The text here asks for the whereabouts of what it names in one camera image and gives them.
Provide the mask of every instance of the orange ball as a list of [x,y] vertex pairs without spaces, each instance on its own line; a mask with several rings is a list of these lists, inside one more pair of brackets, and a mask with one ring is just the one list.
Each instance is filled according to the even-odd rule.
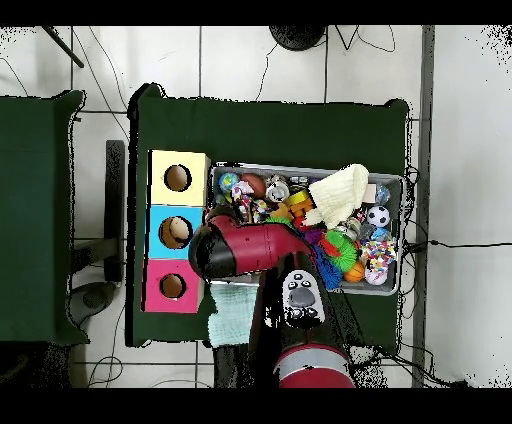
[[354,266],[347,272],[343,273],[343,279],[349,283],[359,283],[364,277],[364,266],[361,262],[356,261]]

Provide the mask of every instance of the colorful toy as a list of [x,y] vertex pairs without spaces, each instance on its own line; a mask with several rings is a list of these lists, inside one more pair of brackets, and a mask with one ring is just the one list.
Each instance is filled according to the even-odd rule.
[[219,177],[219,187],[223,193],[229,193],[233,186],[240,181],[237,174],[233,172],[226,172]]
[[303,202],[304,200],[309,199],[309,193],[307,190],[299,191],[298,193],[292,194],[288,199],[284,201],[286,206],[290,207],[292,205],[296,205],[298,203]]
[[361,251],[361,257],[369,261],[372,271],[384,271],[396,259],[395,243],[392,241],[365,241]]
[[377,227],[373,224],[370,224],[368,222],[363,222],[361,224],[361,231],[359,232],[359,238],[361,240],[368,240],[371,235],[375,232]]
[[284,202],[290,197],[290,189],[286,184],[283,177],[273,175],[267,180],[267,190],[265,196],[268,200],[274,203]]
[[371,269],[366,268],[364,272],[364,278],[372,286],[380,286],[384,284],[388,279],[388,270],[385,269],[383,271],[372,271]]
[[349,283],[359,283],[364,277],[364,266],[361,262],[356,261],[354,266],[347,272],[343,273],[343,279]]
[[377,228],[370,236],[370,240],[373,241],[391,241],[392,239],[391,233],[383,227]]
[[151,150],[151,203],[169,206],[206,204],[210,159],[204,153]]
[[306,199],[303,202],[290,206],[290,211],[295,217],[304,216],[304,214],[309,212],[311,209],[313,209],[313,202],[311,199]]
[[306,240],[309,244],[314,245],[317,244],[322,237],[324,236],[325,230],[321,228],[312,228],[309,231],[306,231],[303,234],[304,240]]
[[362,207],[359,208],[359,209],[356,209],[354,211],[354,213],[352,214],[352,216],[357,219],[361,224],[363,223],[363,221],[366,219],[366,210],[363,209]]
[[329,230],[319,242],[330,261],[342,272],[348,271],[357,260],[352,240],[336,230]]
[[277,210],[270,212],[270,216],[280,216],[282,218],[286,218],[290,221],[293,221],[294,216],[290,213],[288,206],[286,206],[284,203],[278,203],[277,204]]
[[368,211],[366,220],[376,227],[385,227],[390,220],[389,211],[384,206],[374,206]]
[[316,253],[316,268],[322,277],[325,288],[327,290],[334,290],[341,282],[341,271],[332,264],[319,246],[313,246],[313,249]]
[[377,191],[375,193],[375,205],[384,206],[391,194],[389,193],[389,189],[383,184],[377,184]]
[[303,221],[304,221],[304,217],[303,216],[298,216],[297,218],[295,218],[292,223],[293,223],[293,226],[299,230],[301,233],[305,233],[306,231],[309,231],[311,228],[313,227],[309,227],[307,225],[303,225]]
[[263,197],[265,197],[265,181],[263,181],[263,179],[259,175],[242,174],[240,176],[240,181],[245,181],[251,186],[253,190],[252,197],[254,197],[255,199],[262,199]]
[[267,219],[265,219],[265,223],[267,223],[267,224],[272,224],[272,223],[284,224],[287,227],[290,227],[292,230],[295,230],[295,228],[293,228],[293,225],[291,224],[290,221],[288,221],[286,218],[282,218],[279,216],[269,216]]

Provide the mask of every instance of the floor tile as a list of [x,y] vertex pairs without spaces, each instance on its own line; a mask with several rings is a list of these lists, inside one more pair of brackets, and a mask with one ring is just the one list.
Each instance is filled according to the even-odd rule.
[[[276,46],[268,26],[203,27],[202,95],[254,101]],[[317,103],[324,95],[323,46],[268,56],[259,100]]]
[[[74,30],[112,110],[126,110],[130,97],[144,83],[162,85],[170,97],[198,96],[198,26],[92,27],[112,62],[118,82],[89,27]],[[78,42],[75,51],[86,64],[83,69],[74,68],[74,83],[87,91],[87,109],[108,110]]]
[[[75,164],[75,237],[103,237],[105,211],[105,149],[107,140],[128,145],[129,120],[124,115],[79,113],[73,125]],[[125,195],[128,191],[128,152],[125,156]]]
[[[73,386],[86,387],[91,373],[94,370],[93,364],[75,365],[72,370]],[[96,368],[91,388],[106,388],[110,370],[110,363],[99,365]],[[111,378],[119,375],[121,366],[112,366]],[[125,365],[123,364],[121,375],[110,382],[110,388],[194,388],[195,367],[192,365]]]
[[[355,25],[343,27],[355,30]],[[363,43],[357,35],[346,51],[334,25],[329,26],[329,102],[383,105],[388,100],[401,98],[409,104],[411,116],[419,117],[421,25],[392,25],[392,28],[396,49],[387,53]],[[345,35],[350,29],[344,28]],[[387,25],[361,25],[359,33],[374,45],[393,47]]]
[[[69,46],[70,27],[55,29]],[[29,96],[52,97],[70,89],[71,59],[40,26],[0,28],[0,57],[9,62]],[[0,95],[26,95],[3,60],[0,60]]]
[[[199,365],[197,367],[197,381],[207,384],[213,388],[214,385],[214,371],[213,365]],[[205,384],[197,384],[197,388],[208,388]]]

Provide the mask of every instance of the wire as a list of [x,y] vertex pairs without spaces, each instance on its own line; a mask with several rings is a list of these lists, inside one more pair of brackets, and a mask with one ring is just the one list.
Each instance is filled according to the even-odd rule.
[[103,50],[103,53],[105,53],[105,56],[107,56],[108,63],[110,63],[110,67],[112,68],[112,72],[114,73],[114,78],[116,79],[117,91],[119,92],[119,97],[121,98],[121,102],[123,102],[124,108],[128,109],[128,106],[126,106],[126,103],[124,102],[123,95],[121,94],[121,88],[119,87],[119,80],[117,79],[117,74],[116,74],[116,70],[114,69],[114,65],[113,65],[112,61],[110,60],[110,57],[108,56],[107,52],[101,45],[100,40],[98,40],[98,38],[96,37],[96,34],[94,33],[94,31],[92,30],[92,28],[90,26],[89,26],[89,29],[91,30],[91,33],[92,33],[92,36],[94,37],[94,39],[98,42],[101,50]]
[[354,40],[354,37],[356,36],[356,32],[359,29],[359,25],[356,27],[356,30],[352,34],[352,38],[350,39],[350,41],[348,43],[348,46],[345,44],[345,40],[343,39],[343,36],[341,35],[341,32],[340,32],[340,29],[338,28],[338,25],[334,25],[334,26],[336,27],[336,31],[338,31],[338,34],[339,34],[339,36],[341,38],[341,42],[343,43],[343,47],[345,47],[345,50],[348,51],[348,49],[350,49],[350,46],[352,45],[352,41]]
[[356,28],[356,33],[357,33],[357,36],[359,37],[359,39],[365,43],[365,44],[368,44],[369,46],[372,46],[372,47],[375,47],[376,49],[379,49],[379,50],[383,50],[385,52],[388,52],[388,53],[393,53],[396,49],[396,43],[395,43],[395,34],[393,33],[393,28],[391,28],[391,25],[388,25],[389,27],[389,30],[391,31],[391,37],[393,38],[393,50],[388,50],[388,49],[385,49],[384,47],[379,47],[379,46],[376,46],[375,44],[372,44],[372,43],[369,43],[368,41],[364,40],[362,37],[361,37],[361,34],[359,34],[359,25],[357,26]]
[[84,56],[85,56],[85,60],[87,61],[87,64],[89,65],[89,69],[91,70],[91,73],[92,73],[92,76],[94,78],[94,81],[96,81],[96,85],[98,86],[100,92],[101,92],[101,95],[103,97],[103,100],[105,100],[105,103],[107,104],[107,107],[108,107],[108,110],[110,111],[110,113],[112,114],[112,116],[114,117],[114,119],[116,120],[117,124],[119,125],[119,127],[121,128],[121,131],[123,131],[125,137],[126,137],[126,140],[127,141],[130,141],[130,138],[128,137],[128,134],[126,134],[126,131],[124,130],[123,126],[121,125],[121,123],[119,122],[119,120],[117,119],[116,115],[113,113],[112,111],[112,108],[110,107],[110,104],[108,103],[108,100],[107,98],[105,97],[105,93],[103,93],[103,90],[101,88],[101,85],[100,83],[98,82],[98,79],[96,78],[96,74],[94,73],[93,69],[92,69],[92,66],[91,66],[91,62],[89,62],[89,58],[87,57],[87,53],[85,53],[85,49],[84,49],[84,46],[82,45],[82,42],[80,41],[80,38],[78,38],[78,35],[77,33],[75,32],[75,30],[73,30],[73,34],[75,34],[75,37],[78,41],[78,44],[80,45],[80,48],[82,49],[82,52],[84,53]]
[[116,349],[116,335],[117,335],[117,328],[119,327],[119,321],[121,321],[121,316],[123,315],[123,312],[124,312],[124,308],[125,308],[126,305],[123,305],[122,309],[121,309],[121,312],[119,313],[119,317],[117,318],[117,323],[116,323],[116,328],[114,330],[114,342],[112,343],[112,354],[110,355],[110,357],[112,358],[112,360],[110,361],[110,369],[108,371],[108,380],[107,380],[107,388],[110,384],[111,381],[114,381],[114,380],[111,380],[112,378],[112,367],[114,366],[114,351]]
[[[121,366],[121,371],[113,379],[110,379],[110,380],[100,380],[100,381],[93,382],[92,380],[94,378],[94,373],[96,372],[96,369],[106,359],[116,360],[119,363],[119,365]],[[119,358],[116,358],[115,356],[105,356],[105,357],[101,358],[98,362],[96,362],[96,364],[94,365],[94,368],[92,370],[91,376],[89,377],[89,383],[87,384],[86,388],[89,388],[91,386],[94,386],[95,384],[100,384],[100,383],[107,383],[108,384],[108,383],[110,383],[110,381],[117,380],[119,377],[121,377],[122,373],[123,373],[123,363],[121,362],[121,360]]]
[[327,59],[329,56],[329,26],[325,28],[325,74],[324,74],[324,104],[327,103]]
[[150,389],[152,389],[152,388],[154,388],[154,387],[157,387],[157,386],[159,386],[160,384],[164,384],[164,383],[176,383],[176,382],[202,384],[203,386],[206,386],[206,387],[208,387],[209,389],[213,389],[213,387],[212,387],[212,386],[210,386],[209,384],[203,383],[202,381],[199,381],[199,380],[184,380],[184,379],[179,379],[179,380],[164,380],[164,381],[161,381],[160,383],[156,383],[154,386],[151,386],[151,387],[150,387]]
[[18,74],[16,74],[16,72],[14,71],[14,69],[12,69],[12,66],[10,65],[10,63],[9,63],[9,62],[7,62],[7,59],[5,59],[5,58],[3,58],[3,57],[0,57],[0,60],[3,60],[5,63],[7,63],[7,66],[8,66],[9,68],[11,68],[12,73],[14,74],[14,76],[16,77],[16,79],[18,80],[18,82],[20,83],[21,88],[23,88],[23,91],[25,92],[25,94],[26,94],[26,95],[27,95],[27,97],[28,97],[28,92],[27,92],[27,90],[25,89],[25,86],[23,85],[23,83],[21,82],[21,80],[18,78]]
[[265,67],[265,72],[263,72],[263,77],[261,78],[261,84],[260,84],[260,91],[258,92],[258,95],[256,96],[256,100],[255,101],[258,101],[258,99],[260,98],[260,94],[261,94],[261,90],[263,89],[263,81],[265,81],[265,75],[267,75],[267,70],[268,70],[268,57],[272,54],[272,52],[274,51],[274,49],[277,47],[277,44],[272,47],[272,50],[270,50],[268,53],[267,53],[267,66]]

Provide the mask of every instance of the brown ball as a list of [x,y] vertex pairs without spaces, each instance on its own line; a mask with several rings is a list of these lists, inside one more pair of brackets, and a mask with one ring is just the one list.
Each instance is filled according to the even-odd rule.
[[266,186],[263,179],[256,174],[242,174],[241,181],[245,181],[254,190],[251,194],[255,199],[263,199],[265,197]]

